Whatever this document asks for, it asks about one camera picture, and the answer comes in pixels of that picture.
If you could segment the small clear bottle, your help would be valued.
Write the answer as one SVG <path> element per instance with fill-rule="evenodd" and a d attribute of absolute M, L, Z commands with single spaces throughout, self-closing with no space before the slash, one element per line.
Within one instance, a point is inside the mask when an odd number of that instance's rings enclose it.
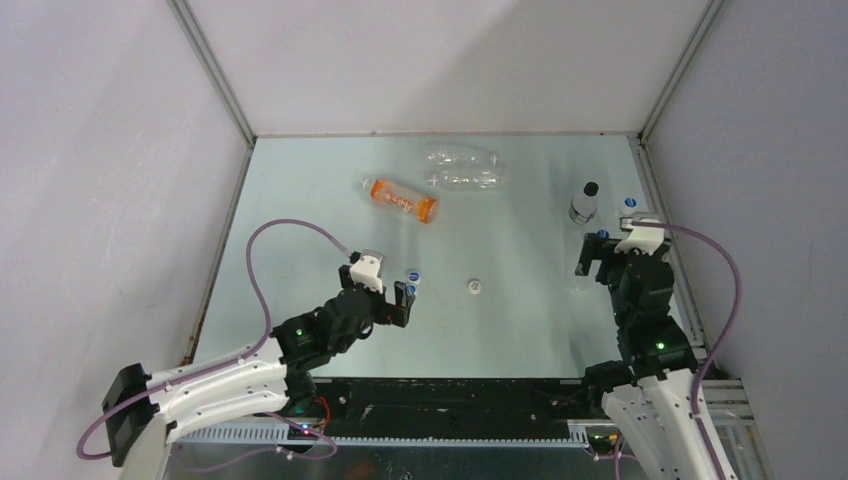
<path fill-rule="evenodd" d="M 585 225 L 596 214 L 598 208 L 598 194 L 595 197 L 587 197 L 583 194 L 583 188 L 572 198 L 569 204 L 569 218 L 576 224 Z"/>

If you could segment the black bottle cap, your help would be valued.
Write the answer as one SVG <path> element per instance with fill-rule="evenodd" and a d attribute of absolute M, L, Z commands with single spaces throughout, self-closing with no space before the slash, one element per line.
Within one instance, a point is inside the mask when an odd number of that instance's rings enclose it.
<path fill-rule="evenodd" d="M 587 182 L 583 188 L 583 194 L 587 197 L 595 197 L 599 192 L 599 185 L 595 182 Z"/>

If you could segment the clear bottle caps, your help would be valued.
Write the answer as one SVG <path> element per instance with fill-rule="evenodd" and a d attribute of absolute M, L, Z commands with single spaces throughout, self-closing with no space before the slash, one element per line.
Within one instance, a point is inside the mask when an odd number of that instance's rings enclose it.
<path fill-rule="evenodd" d="M 596 232 L 586 233 L 580 239 L 580 251 L 573 277 L 574 289 L 578 292 L 585 292 L 596 284 L 597 273 L 593 272 L 592 268 L 595 262 L 601 261 L 603 248 L 608 240 L 600 239 Z"/>

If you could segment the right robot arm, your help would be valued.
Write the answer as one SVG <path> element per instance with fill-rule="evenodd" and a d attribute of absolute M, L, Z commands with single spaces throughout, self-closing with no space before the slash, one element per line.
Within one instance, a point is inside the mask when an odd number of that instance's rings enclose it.
<path fill-rule="evenodd" d="M 700 385 L 703 367 L 670 314 L 674 273 L 664 236 L 624 240 L 585 235 L 576 275 L 607 288 L 617 328 L 618 361 L 586 369 L 581 402 L 619 434 L 612 457 L 628 444 L 650 479 L 735 479 Z"/>

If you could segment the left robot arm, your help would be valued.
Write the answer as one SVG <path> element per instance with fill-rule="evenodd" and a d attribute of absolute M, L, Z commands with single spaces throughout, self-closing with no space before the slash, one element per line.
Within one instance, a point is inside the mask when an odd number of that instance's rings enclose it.
<path fill-rule="evenodd" d="M 163 421 L 163 441 L 170 444 L 242 416 L 311 412 L 317 396 L 312 370 L 367 339 L 376 325 L 409 322 L 416 287 L 395 282 L 389 302 L 381 271 L 371 255 L 342 266 L 336 296 L 271 328 L 260 345 L 155 373 L 139 363 L 120 370 L 102 402 L 112 465 L 124 465 L 154 420 Z"/>

